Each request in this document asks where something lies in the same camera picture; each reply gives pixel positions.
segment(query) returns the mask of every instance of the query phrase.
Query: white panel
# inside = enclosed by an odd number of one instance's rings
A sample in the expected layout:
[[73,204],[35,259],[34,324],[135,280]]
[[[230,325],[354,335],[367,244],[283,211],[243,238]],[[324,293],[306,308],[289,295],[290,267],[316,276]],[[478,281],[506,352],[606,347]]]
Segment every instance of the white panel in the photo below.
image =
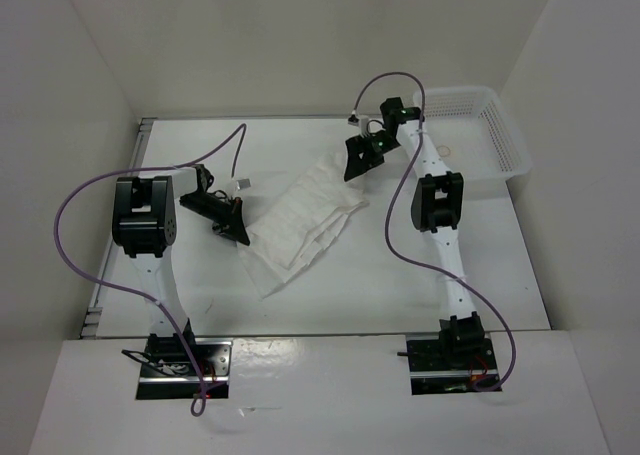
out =
[[[224,140],[238,120],[156,121],[143,166],[172,165],[196,158]],[[344,118],[251,119],[238,160],[238,174],[252,189],[240,192],[247,224],[269,206],[324,153],[344,150],[354,128]],[[216,177],[229,180],[235,142],[205,161]],[[384,241],[384,219],[409,159],[398,149],[384,165],[365,175],[369,206],[355,212],[336,242],[312,266],[261,300],[234,243],[215,236],[211,222],[176,207],[178,235],[173,266],[183,306],[198,335],[300,335],[438,331],[442,277],[396,259]],[[391,221],[398,249],[417,260],[439,264],[437,247],[410,221],[415,178],[402,191]],[[513,205],[504,182],[486,192],[465,187],[460,250],[468,281],[518,330],[549,328]],[[122,249],[110,280],[139,287]],[[149,323],[139,297],[114,290],[104,294],[98,329],[102,337],[145,336]],[[502,330],[477,302],[488,330]]]
[[546,2],[72,1],[135,112],[149,116],[340,113],[387,70],[499,90]]
[[502,92],[534,162],[511,186],[527,247],[552,322],[584,329],[615,454],[640,445],[639,20],[640,0],[550,0]]
[[31,455],[608,454],[568,335],[516,340],[504,392],[426,396],[411,396],[402,336],[236,340],[229,399],[199,419],[188,400],[134,400],[120,349],[142,340],[67,342]]
[[[22,454],[91,295],[55,251],[56,209],[81,181],[126,165],[135,120],[68,0],[0,0],[0,19],[0,446]],[[91,191],[64,220],[65,245],[92,271],[112,190]]]

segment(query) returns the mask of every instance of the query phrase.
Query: white basket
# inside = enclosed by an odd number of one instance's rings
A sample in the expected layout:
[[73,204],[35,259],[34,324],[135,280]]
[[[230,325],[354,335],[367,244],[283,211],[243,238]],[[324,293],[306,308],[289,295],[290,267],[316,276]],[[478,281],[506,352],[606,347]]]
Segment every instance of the white basket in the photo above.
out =
[[[468,181],[507,180],[531,169],[522,133],[488,87],[426,90],[425,128],[442,160]],[[413,97],[421,104],[420,92]]]

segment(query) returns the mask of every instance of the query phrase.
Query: purple cable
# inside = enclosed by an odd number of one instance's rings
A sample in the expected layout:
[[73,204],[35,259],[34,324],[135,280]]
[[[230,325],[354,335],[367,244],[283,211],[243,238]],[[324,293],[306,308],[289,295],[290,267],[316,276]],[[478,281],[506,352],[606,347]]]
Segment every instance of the purple cable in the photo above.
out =
[[495,314],[495,316],[498,318],[498,320],[500,320],[500,323],[502,323],[502,326],[504,327],[504,330],[507,333],[507,337],[509,337],[509,343],[511,344],[511,362],[509,363],[509,368],[505,372],[505,374],[502,377],[502,379],[499,380],[497,383],[491,385],[490,387],[486,387],[486,388],[480,387],[478,384],[482,381],[482,379],[479,379],[478,381],[476,381],[472,385],[474,390],[476,390],[478,392],[491,392],[491,391],[494,391],[494,390],[497,390],[498,388],[500,388],[504,384],[504,382],[506,382],[509,379],[509,377],[511,376],[511,373],[513,372],[513,368],[516,365],[516,355],[517,355],[516,341],[513,338],[513,333],[511,332],[511,329],[509,328],[509,325],[507,325],[507,322],[504,319],[504,317],[500,314],[500,312],[493,305],[493,303],[491,303],[484,295],[480,294],[480,292],[478,292],[475,288],[473,288],[471,285],[466,283],[464,280],[461,280],[460,278],[458,278],[458,276],[455,275],[454,273],[452,273],[452,272],[450,272],[450,271],[448,271],[448,270],[446,270],[446,269],[444,269],[442,267],[438,267],[437,265],[431,265],[431,264],[424,263],[424,262],[418,262],[417,260],[413,260],[413,259],[411,259],[409,257],[406,257],[406,256],[402,255],[400,252],[398,252],[394,248],[394,246],[391,244],[391,237],[389,235],[389,226],[391,224],[391,215],[393,214],[393,209],[394,209],[394,207],[396,205],[396,201],[398,200],[398,196],[400,195],[400,191],[402,190],[402,187],[404,186],[405,182],[407,181],[407,178],[409,178],[409,175],[411,174],[411,170],[413,169],[413,165],[416,163],[416,160],[418,159],[418,156],[420,155],[420,151],[422,150],[422,145],[423,145],[423,142],[424,142],[424,138],[423,138],[423,134],[422,134],[422,124],[424,122],[423,117],[424,117],[424,110],[425,110],[425,105],[426,105],[426,96],[425,96],[425,93],[424,93],[424,87],[422,86],[422,83],[420,82],[420,80],[417,77],[415,77],[414,75],[412,75],[412,74],[410,74],[408,72],[387,72],[387,73],[383,73],[381,75],[378,75],[377,77],[372,78],[369,81],[369,83],[367,83],[362,88],[362,90],[358,94],[358,98],[356,99],[356,103],[355,103],[355,105],[353,107],[354,112],[357,112],[358,105],[360,104],[360,100],[362,99],[362,96],[364,95],[364,92],[374,82],[376,82],[377,80],[379,80],[381,78],[390,77],[390,76],[394,76],[394,75],[399,75],[399,76],[403,76],[403,77],[409,77],[414,82],[416,82],[416,84],[418,85],[418,87],[420,89],[420,94],[422,96],[421,107],[420,107],[420,113],[422,114],[422,116],[418,120],[418,136],[420,137],[419,138],[419,143],[418,143],[418,148],[416,149],[416,153],[411,158],[411,161],[409,162],[409,165],[407,166],[407,169],[402,174],[402,178],[400,179],[400,183],[398,184],[398,187],[396,188],[396,191],[393,193],[393,197],[391,197],[391,203],[389,203],[389,209],[387,210],[387,216],[386,216],[385,221],[384,221],[384,239],[385,239],[385,242],[387,243],[387,247],[389,248],[391,253],[393,253],[400,260],[402,260],[404,262],[407,262],[407,263],[410,263],[412,265],[416,265],[418,267],[428,268],[429,270],[434,270],[436,272],[442,273],[443,275],[446,275],[447,277],[455,280],[460,285],[462,285],[464,288],[466,288],[468,291],[473,293],[476,297],[478,297],[487,307],[489,307],[491,309],[491,311]]
[[[191,365],[193,365],[193,369],[195,370],[196,375],[198,376],[198,381],[200,382],[200,397],[199,398],[194,398],[193,402],[191,403],[191,414],[194,417],[199,417],[200,415],[202,415],[204,413],[204,410],[205,410],[205,407],[206,407],[206,404],[207,404],[207,391],[211,387],[207,387],[207,383],[205,382],[204,376],[202,374],[202,371],[200,370],[200,367],[198,366],[198,362],[196,361],[196,357],[193,355],[193,352],[191,351],[191,348],[189,347],[189,344],[187,343],[187,341],[185,340],[184,336],[182,335],[182,329],[178,326],[178,323],[175,321],[175,319],[173,318],[173,316],[171,315],[169,310],[162,303],[160,303],[160,301],[157,298],[149,295],[148,293],[142,292],[140,290],[136,290],[134,288],[129,288],[129,287],[125,287],[124,285],[118,285],[118,284],[115,284],[115,283],[111,283],[111,282],[106,282],[104,280],[100,280],[99,278],[94,277],[90,273],[85,272],[80,267],[78,267],[75,263],[73,263],[73,261],[69,258],[67,253],[64,251],[64,248],[62,248],[62,242],[60,241],[60,218],[62,217],[62,213],[64,212],[64,209],[67,207],[69,202],[71,202],[71,200],[73,200],[73,198],[78,193],[80,193],[82,190],[87,188],[89,185],[92,185],[92,184],[94,184],[96,182],[99,182],[100,180],[104,180],[105,178],[114,177],[116,175],[125,175],[125,174],[132,173],[132,172],[155,172],[155,171],[160,171],[160,170],[162,170],[162,171],[165,171],[165,170],[177,170],[177,169],[180,169],[180,168],[190,167],[192,165],[195,165],[196,163],[199,163],[199,162],[209,158],[211,155],[213,155],[216,152],[218,152],[222,147],[224,147],[227,143],[229,143],[240,131],[242,131],[242,136],[240,138],[240,142],[238,143],[238,148],[236,149],[236,156],[235,156],[234,164],[233,164],[233,170],[235,171],[235,163],[236,163],[236,161],[238,159],[238,153],[240,152],[240,147],[242,146],[242,141],[244,140],[244,136],[245,136],[245,134],[247,132],[247,125],[245,123],[240,124],[240,126],[238,126],[238,128],[236,128],[233,131],[233,133],[231,135],[229,135],[220,145],[215,147],[210,152],[204,154],[203,156],[201,156],[199,158],[196,158],[195,160],[192,160],[191,162],[186,162],[186,163],[182,163],[180,165],[174,165],[174,166],[169,166],[169,167],[145,167],[145,168],[128,168],[128,169],[124,169],[124,170],[114,170],[112,172],[104,173],[102,175],[98,175],[96,177],[93,177],[90,180],[87,180],[86,182],[84,182],[83,184],[81,184],[80,186],[75,188],[67,196],[67,198],[64,199],[64,201],[60,205],[60,208],[58,208],[58,212],[56,213],[56,218],[55,218],[55,220],[53,222],[53,239],[54,239],[55,244],[56,244],[56,249],[58,250],[58,253],[60,254],[60,257],[62,257],[62,260],[64,261],[64,263],[66,263],[67,266],[71,270],[73,270],[75,273],[80,275],[82,278],[84,278],[86,280],[89,280],[90,282],[97,283],[98,285],[102,285],[102,286],[108,287],[108,288],[113,288],[115,290],[121,290],[123,292],[133,293],[134,295],[138,295],[138,296],[144,298],[145,300],[157,305],[158,308],[165,315],[165,317],[167,317],[167,320],[169,320],[169,323],[171,323],[171,326],[173,327],[173,329],[175,330],[176,334],[178,335],[178,338],[180,339],[180,343],[182,343],[182,346],[184,347],[185,352],[187,353],[187,357],[189,357],[189,361],[191,362]],[[202,403],[200,405],[200,410],[196,411],[195,407],[196,407],[196,403],[198,402],[199,399],[202,400]]]

